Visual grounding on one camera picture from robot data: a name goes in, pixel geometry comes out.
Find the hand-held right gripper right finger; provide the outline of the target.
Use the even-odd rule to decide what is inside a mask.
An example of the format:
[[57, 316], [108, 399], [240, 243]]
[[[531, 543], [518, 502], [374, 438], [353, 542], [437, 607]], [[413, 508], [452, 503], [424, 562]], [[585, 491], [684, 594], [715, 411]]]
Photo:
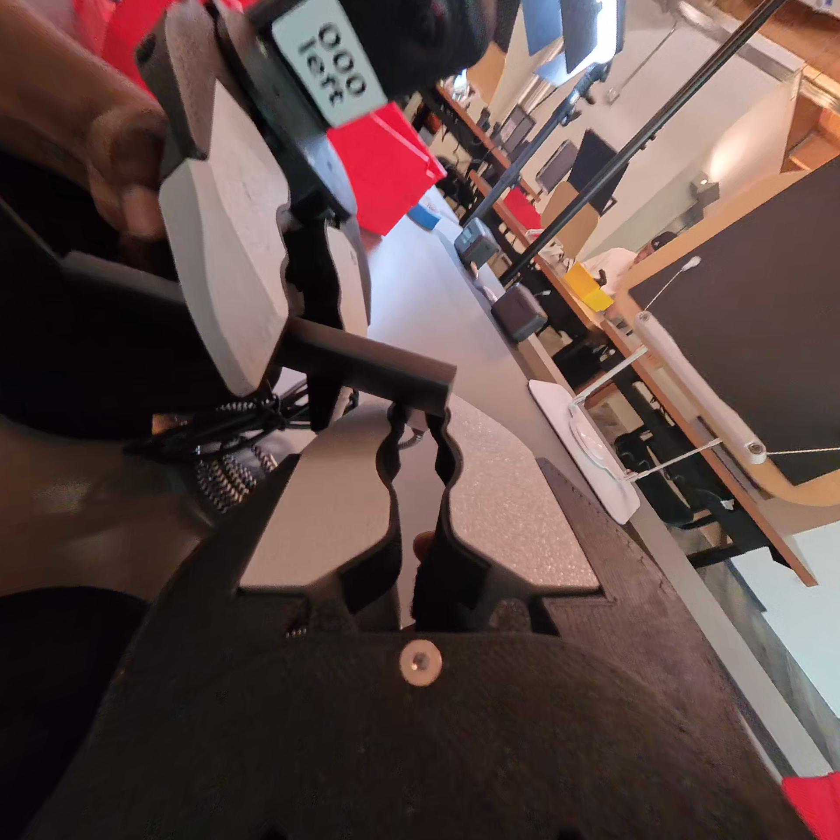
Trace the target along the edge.
[[457, 592], [597, 592], [601, 585], [532, 451], [458, 395], [431, 418], [444, 485], [431, 560]]

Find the led panel light stand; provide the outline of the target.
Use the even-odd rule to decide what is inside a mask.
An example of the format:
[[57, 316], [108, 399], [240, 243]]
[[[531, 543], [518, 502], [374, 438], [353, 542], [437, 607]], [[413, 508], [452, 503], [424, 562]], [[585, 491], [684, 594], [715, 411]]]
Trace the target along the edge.
[[580, 101], [589, 96], [594, 84], [608, 78], [613, 59], [624, 44], [624, 1], [523, 1], [520, 6], [531, 56], [562, 40], [560, 52], [534, 74], [555, 88], [569, 80], [575, 80], [575, 84], [534, 141], [465, 218], [455, 248], [461, 262], [470, 269], [479, 269], [499, 250], [484, 222], [485, 216], [501, 195], [518, 183], [522, 168], [551, 133], [576, 118]]

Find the person's left hand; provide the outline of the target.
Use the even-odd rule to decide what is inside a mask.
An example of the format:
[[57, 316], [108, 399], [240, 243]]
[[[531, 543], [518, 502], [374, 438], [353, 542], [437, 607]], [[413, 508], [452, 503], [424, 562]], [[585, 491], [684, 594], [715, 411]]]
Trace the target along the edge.
[[160, 105], [30, 3], [1, 18], [2, 203], [61, 254], [173, 277]]

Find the long wooden desk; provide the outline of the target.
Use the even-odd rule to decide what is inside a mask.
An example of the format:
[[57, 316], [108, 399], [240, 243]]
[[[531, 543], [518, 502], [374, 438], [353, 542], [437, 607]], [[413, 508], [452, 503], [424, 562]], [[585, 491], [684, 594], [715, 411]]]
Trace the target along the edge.
[[[448, 130], [471, 156], [469, 175], [455, 177], [458, 187], [453, 194], [457, 207], [471, 209], [490, 191], [478, 169], [485, 166], [487, 172], [503, 173], [509, 167], [508, 157], [500, 147], [490, 147], [489, 135], [440, 86], [421, 91], [421, 99], [414, 117], [417, 127]], [[542, 307], [549, 325], [559, 325], [564, 333], [572, 330], [572, 342], [559, 351], [562, 359], [555, 365], [574, 392], [594, 383], [596, 374], [611, 371], [629, 355], [630, 333], [607, 321], [605, 314], [588, 308], [564, 285], [560, 271], [544, 258], [536, 258], [526, 268], [524, 279], [531, 291], [547, 293], [542, 297]], [[642, 420], [642, 425], [625, 433], [623, 440], [633, 439], [634, 451], [648, 456], [653, 466], [662, 465], [670, 456], [687, 455], [711, 435], [698, 416], [690, 416], [693, 406], [688, 398], [663, 369], [655, 368], [649, 355], [618, 372], [598, 393], [586, 398], [586, 405], [593, 408], [614, 392], [621, 393]], [[728, 453], [720, 445], [688, 455], [668, 467], [667, 476], [656, 475], [655, 490], [648, 490], [650, 478], [646, 478], [644, 496], [663, 522], [669, 523], [665, 514], [676, 512], [679, 502], [686, 512], [708, 514], [705, 519], [695, 520], [696, 528], [704, 523], [720, 527], [727, 541], [691, 554], [689, 561], [697, 568], [764, 548], [773, 561], [790, 568], [803, 585], [816, 586], [814, 573], [781, 530], [761, 512], [758, 498], [746, 488], [746, 479], [736, 476], [728, 460]]]

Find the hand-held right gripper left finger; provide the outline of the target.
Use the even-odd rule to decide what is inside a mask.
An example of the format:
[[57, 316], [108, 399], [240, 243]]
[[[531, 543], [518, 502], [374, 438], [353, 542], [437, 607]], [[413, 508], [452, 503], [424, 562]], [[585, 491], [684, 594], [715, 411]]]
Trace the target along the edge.
[[301, 454], [239, 580], [241, 589], [316, 589], [385, 544], [398, 523], [390, 407], [367, 402]]

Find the black pole stand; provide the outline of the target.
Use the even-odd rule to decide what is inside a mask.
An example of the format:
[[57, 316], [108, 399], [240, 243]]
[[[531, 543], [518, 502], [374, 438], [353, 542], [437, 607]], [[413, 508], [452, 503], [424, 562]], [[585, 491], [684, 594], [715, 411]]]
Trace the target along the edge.
[[531, 291], [519, 281], [519, 276], [541, 249], [559, 233], [562, 227], [574, 220], [590, 200], [611, 181], [615, 173], [625, 169], [633, 156], [654, 141], [662, 130], [687, 102], [692, 99], [708, 81], [747, 45], [760, 28], [784, 5], [784, 1], [762, 2], [751, 15], [728, 37], [728, 39], [706, 60], [706, 62], [677, 90], [677, 92], [656, 111], [656, 113], [614, 154], [601, 170], [593, 175], [578, 193], [547, 226], [542, 234], [511, 264], [505, 274], [507, 287], [504, 293], [491, 303], [490, 313], [500, 324], [507, 338], [520, 343], [545, 325], [547, 316]]

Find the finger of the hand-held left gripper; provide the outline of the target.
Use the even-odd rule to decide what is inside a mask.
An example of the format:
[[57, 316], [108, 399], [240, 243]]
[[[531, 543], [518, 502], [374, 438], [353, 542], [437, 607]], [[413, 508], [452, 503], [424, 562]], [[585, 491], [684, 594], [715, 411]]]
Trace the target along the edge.
[[209, 152], [162, 182], [162, 216], [186, 307], [227, 389], [259, 389], [290, 316], [287, 248], [277, 221], [290, 207], [283, 171], [246, 111], [213, 90]]
[[344, 231], [327, 225], [324, 233], [329, 263], [337, 277], [336, 308], [339, 325], [345, 332], [366, 339], [369, 314], [361, 258]]

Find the cardboard sheet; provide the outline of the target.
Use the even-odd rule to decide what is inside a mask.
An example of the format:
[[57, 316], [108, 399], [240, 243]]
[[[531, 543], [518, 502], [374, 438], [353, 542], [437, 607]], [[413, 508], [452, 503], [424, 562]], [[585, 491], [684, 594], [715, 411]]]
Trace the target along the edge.
[[[572, 184], [568, 181], [562, 181], [552, 191], [546, 207], [540, 214], [540, 222], [543, 229], [548, 227], [559, 217], [568, 205], [578, 197], [578, 192], [574, 189]], [[562, 226], [557, 234], [553, 237], [550, 246], [542, 250], [543, 254], [548, 254], [551, 249], [554, 249], [558, 254], [562, 253], [564, 257], [577, 257], [586, 241], [595, 231], [596, 226], [600, 220], [600, 214], [594, 209], [591, 204], [583, 205], [582, 209], [578, 211], [574, 217]]]

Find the black board with tan backing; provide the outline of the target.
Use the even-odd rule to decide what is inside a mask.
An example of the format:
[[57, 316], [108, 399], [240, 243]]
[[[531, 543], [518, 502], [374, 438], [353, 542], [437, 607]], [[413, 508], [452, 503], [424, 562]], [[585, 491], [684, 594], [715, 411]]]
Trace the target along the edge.
[[616, 307], [750, 479], [838, 505], [838, 158], [766, 178], [631, 269]]

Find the red plastic bin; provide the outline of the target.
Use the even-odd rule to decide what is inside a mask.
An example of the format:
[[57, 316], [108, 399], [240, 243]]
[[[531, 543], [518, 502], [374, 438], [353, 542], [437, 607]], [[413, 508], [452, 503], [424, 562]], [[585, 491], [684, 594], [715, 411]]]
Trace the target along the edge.
[[502, 203], [524, 230], [542, 230], [543, 224], [538, 209], [530, 202], [519, 185], [513, 186], [504, 196]]
[[[93, 54], [148, 91], [135, 50], [172, 1], [72, 1], [76, 35]], [[328, 131], [349, 177], [360, 227], [385, 236], [445, 177], [394, 103]]]

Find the black flag panel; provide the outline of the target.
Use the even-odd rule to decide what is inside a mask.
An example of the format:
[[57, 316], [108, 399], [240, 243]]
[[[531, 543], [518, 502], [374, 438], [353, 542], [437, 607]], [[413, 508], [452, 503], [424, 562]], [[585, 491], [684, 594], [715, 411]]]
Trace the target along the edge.
[[[614, 148], [595, 131], [587, 129], [581, 141], [578, 154], [574, 160], [568, 183], [577, 193], [583, 193], [585, 187], [595, 179], [595, 176], [607, 166], [616, 155]], [[600, 191], [589, 199], [589, 204], [602, 216], [615, 203], [614, 193], [627, 170], [628, 164], [617, 170]]]

